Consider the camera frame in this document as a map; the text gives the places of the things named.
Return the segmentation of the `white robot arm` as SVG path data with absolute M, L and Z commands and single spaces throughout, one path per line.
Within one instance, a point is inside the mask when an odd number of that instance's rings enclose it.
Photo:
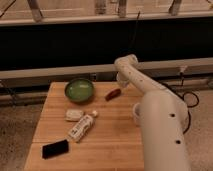
M 117 81 L 132 83 L 143 93 L 140 102 L 140 130 L 144 171 L 192 171 L 182 123 L 188 118 L 187 104 L 166 86 L 137 69 L 134 54 L 117 58 Z

